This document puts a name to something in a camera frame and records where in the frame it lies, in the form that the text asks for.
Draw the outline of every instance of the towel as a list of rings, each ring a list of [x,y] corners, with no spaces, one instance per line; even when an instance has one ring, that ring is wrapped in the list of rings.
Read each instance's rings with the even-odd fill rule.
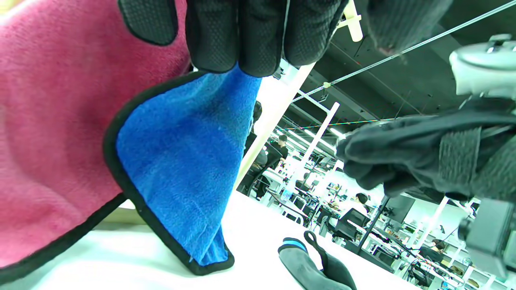
[[[175,7],[184,19],[185,0]],[[116,1],[27,0],[16,10],[0,28],[0,284],[125,200],[103,159],[105,130],[135,95],[189,67],[181,21],[174,43],[158,47],[127,30]]]
[[[196,275],[234,264],[220,222],[260,83],[238,67],[194,72],[135,97],[106,133],[106,163],[124,194]]]

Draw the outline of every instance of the gloved hand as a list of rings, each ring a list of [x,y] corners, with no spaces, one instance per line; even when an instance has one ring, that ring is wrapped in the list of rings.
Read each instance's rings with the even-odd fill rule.
[[[305,290],[357,290],[346,266],[317,244],[317,237],[313,232],[306,231],[304,239],[321,256],[321,271],[308,256],[307,247],[298,239],[285,238],[278,253],[283,265]]]
[[[425,186],[453,199],[513,199],[516,116],[508,99],[479,98],[438,116],[406,117],[358,129],[337,146],[344,173],[366,190],[395,197]]]
[[[318,61],[348,4],[291,0],[287,7],[287,0],[186,1],[186,41],[193,65],[223,73],[238,62],[256,77],[274,74],[282,57],[294,66]],[[367,10],[359,13],[378,49],[392,55],[430,36],[452,1],[369,0]],[[130,32],[143,41],[169,45],[181,32],[174,0],[119,0],[119,6]]]

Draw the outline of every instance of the fluorescent light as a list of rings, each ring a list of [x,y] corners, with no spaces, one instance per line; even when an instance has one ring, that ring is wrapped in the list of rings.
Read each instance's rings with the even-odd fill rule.
[[[310,132],[310,130],[304,130],[308,135],[312,136],[313,138],[315,138],[315,134]],[[330,148],[331,150],[333,151],[337,151],[337,149],[335,148],[335,146],[333,145],[330,145],[328,142],[324,141],[324,140],[319,140],[319,142],[321,142],[322,144],[328,146],[328,148]]]
[[[298,142],[295,142],[295,141],[294,141],[294,140],[292,140],[292,139],[290,139],[290,140],[287,142],[287,144],[288,144],[288,143],[294,144],[294,145],[296,145],[297,147],[303,148],[303,149],[305,149],[305,150],[306,150],[306,149],[308,149],[308,148],[306,148],[305,146],[303,146],[303,145],[299,144]]]
[[[271,137],[274,137],[274,138],[278,138],[278,135],[274,134],[274,133],[271,133],[270,134]],[[294,140],[292,140],[291,138],[287,141],[287,144],[290,145],[292,148],[294,148],[295,146],[292,146],[292,145],[296,145],[297,147],[299,148],[303,148],[303,149],[307,149],[306,146],[303,146],[301,144],[299,144],[298,142],[295,142]]]
[[[298,138],[299,140],[305,142],[306,144],[310,145],[310,142],[306,141],[305,139],[301,138],[301,136],[297,135],[296,133],[294,133],[293,131],[288,131],[290,134],[292,134],[292,136]],[[324,151],[322,151],[321,149],[317,148],[317,146],[315,147],[315,150],[317,150],[318,152],[320,153],[324,153]]]
[[[330,128],[330,132],[337,135],[338,138],[346,139],[346,135],[342,134],[341,132],[337,131],[335,128]]]

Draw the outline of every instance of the black towel edge trim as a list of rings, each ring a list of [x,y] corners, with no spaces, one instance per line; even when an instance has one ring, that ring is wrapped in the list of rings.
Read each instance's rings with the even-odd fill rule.
[[[21,261],[0,268],[0,285],[14,282],[29,275],[68,250],[126,200],[127,198],[124,194],[116,195],[112,200],[94,212],[84,223],[76,226],[63,236]]]
[[[222,271],[231,268],[235,263],[233,254],[224,243],[224,248],[228,252],[228,259],[226,261],[201,266],[197,261],[195,261],[195,259],[192,259],[190,254],[188,254],[188,252],[178,243],[178,241],[175,240],[172,235],[170,235],[170,233],[165,229],[163,224],[155,216],[151,209],[147,207],[143,197],[127,175],[127,172],[123,168],[123,165],[118,158],[117,139],[120,129],[122,129],[126,120],[139,105],[173,88],[182,86],[186,83],[192,82],[195,79],[201,78],[204,75],[206,75],[204,72],[192,72],[185,76],[172,79],[161,85],[152,87],[137,95],[117,113],[106,131],[103,143],[104,160],[106,161],[107,167],[111,171],[111,174],[122,188],[125,196],[134,203],[138,214],[162,240],[165,246],[167,246],[178,257],[178,259],[181,261],[181,263],[183,263],[183,265],[186,266],[186,268],[188,268],[194,275],[197,276],[204,276],[216,271]]]

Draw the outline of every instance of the dark ceiling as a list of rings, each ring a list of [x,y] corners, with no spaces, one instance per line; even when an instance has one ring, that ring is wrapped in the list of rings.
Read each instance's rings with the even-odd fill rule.
[[[434,35],[428,38],[509,2],[511,0],[455,0],[440,25],[435,28]],[[362,14],[365,1],[356,0],[355,3],[358,13]],[[316,63],[302,85],[303,92],[385,59],[384,55],[375,50],[367,34],[364,18],[361,21],[363,40],[353,42],[347,27],[340,28],[324,57]],[[351,122],[333,126],[342,133],[352,131],[368,120],[435,114],[455,109],[467,96],[455,95],[455,80],[448,61],[450,53],[463,45],[486,42],[492,35],[501,33],[516,36],[516,6],[348,78],[311,97],[320,100],[326,95],[326,100],[321,102],[326,108],[331,108],[334,102],[341,104],[331,123]],[[320,125],[326,113],[310,101],[301,99],[289,107],[285,116],[294,124],[281,122],[279,126],[283,128],[309,127]],[[312,140],[308,135],[303,135],[302,131],[298,130],[297,134],[308,141]],[[324,140],[334,143],[335,135],[326,131]],[[331,153],[327,147],[319,147]]]

